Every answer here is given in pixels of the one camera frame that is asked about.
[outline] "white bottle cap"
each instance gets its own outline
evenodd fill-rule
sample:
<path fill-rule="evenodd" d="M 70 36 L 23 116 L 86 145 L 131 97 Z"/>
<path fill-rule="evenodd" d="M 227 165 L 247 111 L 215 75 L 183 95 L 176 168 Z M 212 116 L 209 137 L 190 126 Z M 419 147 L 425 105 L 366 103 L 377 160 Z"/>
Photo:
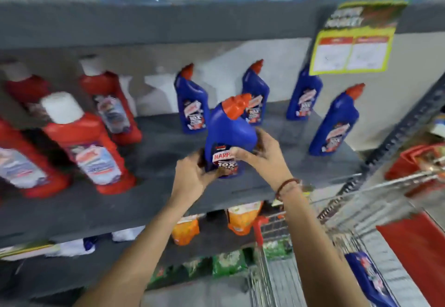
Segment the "white bottle cap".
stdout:
<path fill-rule="evenodd" d="M 26 66 L 20 61 L 2 63 L 0 68 L 6 74 L 9 81 L 20 82 L 32 76 Z"/>
<path fill-rule="evenodd" d="M 85 112 L 74 97 L 67 92 L 56 92 L 40 100 L 48 116 L 57 124 L 67 124 L 77 121 Z"/>
<path fill-rule="evenodd" d="M 104 63 L 97 55 L 87 55 L 79 59 L 85 75 L 96 76 L 105 73 Z"/>

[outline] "metal cart basket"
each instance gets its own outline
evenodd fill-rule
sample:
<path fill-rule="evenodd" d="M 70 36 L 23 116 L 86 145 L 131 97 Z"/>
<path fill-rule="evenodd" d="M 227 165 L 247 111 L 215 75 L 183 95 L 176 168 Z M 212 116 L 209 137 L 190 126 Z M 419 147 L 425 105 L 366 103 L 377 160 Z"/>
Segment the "metal cart basket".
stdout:
<path fill-rule="evenodd" d="M 428 307 L 429 304 L 376 226 L 442 205 L 445 192 L 438 184 L 441 185 L 436 174 L 420 172 L 344 197 L 326 199 L 343 205 L 324 225 L 333 244 L 343 254 L 364 251 L 375 264 L 381 284 L 399 307 Z M 268 259 L 264 252 L 268 242 L 289 238 L 284 215 L 282 212 L 259 217 L 254 224 L 257 266 L 250 273 L 252 306 L 306 306 L 293 254 L 286 259 Z"/>

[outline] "wall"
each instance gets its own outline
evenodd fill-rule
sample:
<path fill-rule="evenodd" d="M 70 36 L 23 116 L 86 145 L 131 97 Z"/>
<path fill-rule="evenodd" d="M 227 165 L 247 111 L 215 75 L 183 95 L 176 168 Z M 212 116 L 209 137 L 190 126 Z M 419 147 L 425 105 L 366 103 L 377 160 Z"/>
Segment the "wall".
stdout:
<path fill-rule="evenodd" d="M 355 150 L 376 147 L 410 107 L 445 71 L 442 56 L 445 33 L 396 35 L 389 69 L 376 74 L 323 76 L 324 89 L 315 106 L 321 116 L 331 100 L 348 86 L 366 83 L 356 102 L 360 121 L 347 138 Z M 179 45 L 125 46 L 93 49 L 44 49 L 3 52 L 16 57 L 47 78 L 57 90 L 73 93 L 85 109 L 91 101 L 80 90 L 79 55 L 98 53 L 108 69 L 133 75 L 129 93 L 138 115 L 177 111 L 173 81 L 177 71 L 195 63 L 194 80 L 209 92 L 210 106 L 241 91 L 241 77 L 263 58 L 261 77 L 270 85 L 270 101 L 288 99 L 295 85 L 310 39 L 281 39 Z M 23 128 L 40 125 L 0 90 L 0 114 Z"/>

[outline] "red bottle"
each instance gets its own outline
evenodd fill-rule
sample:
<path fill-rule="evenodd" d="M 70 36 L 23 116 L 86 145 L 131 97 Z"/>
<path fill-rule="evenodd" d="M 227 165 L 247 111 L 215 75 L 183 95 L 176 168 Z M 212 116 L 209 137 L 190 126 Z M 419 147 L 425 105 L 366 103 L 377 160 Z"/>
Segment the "red bottle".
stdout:
<path fill-rule="evenodd" d="M 101 194 L 119 194 L 134 186 L 136 178 L 108 137 L 101 119 L 84 113 L 73 96 L 57 92 L 42 99 L 53 123 L 43 128 L 96 185 Z"/>
<path fill-rule="evenodd" d="M 140 142 L 142 134 L 122 92 L 119 76 L 105 71 L 101 59 L 95 55 L 82 58 L 80 63 L 85 73 L 80 84 L 92 96 L 112 140 L 119 145 Z"/>
<path fill-rule="evenodd" d="M 8 78 L 5 84 L 8 94 L 32 117 L 48 121 L 49 118 L 40 104 L 40 99 L 51 93 L 49 83 L 37 75 L 32 75 L 19 61 L 3 63 L 1 69 Z"/>
<path fill-rule="evenodd" d="M 70 185 L 68 176 L 54 169 L 19 130 L 3 119 L 0 119 L 0 177 L 29 198 L 49 197 Z"/>

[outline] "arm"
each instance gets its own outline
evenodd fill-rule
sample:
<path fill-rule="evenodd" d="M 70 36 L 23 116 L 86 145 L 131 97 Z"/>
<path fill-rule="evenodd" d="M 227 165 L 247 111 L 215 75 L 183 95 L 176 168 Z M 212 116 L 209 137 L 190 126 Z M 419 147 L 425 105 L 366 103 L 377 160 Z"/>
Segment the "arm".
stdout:
<path fill-rule="evenodd" d="M 204 173 L 197 165 L 199 156 L 194 153 L 178 161 L 168 203 L 75 307 L 139 306 L 174 226 L 220 175 L 219 170 Z"/>
<path fill-rule="evenodd" d="M 264 130 L 259 130 L 259 138 L 264 147 L 262 156 L 237 147 L 231 148 L 231 153 L 252 165 L 277 191 L 293 176 L 278 142 Z M 369 307 L 348 263 L 339 257 L 300 186 L 291 182 L 280 195 L 308 307 Z"/>

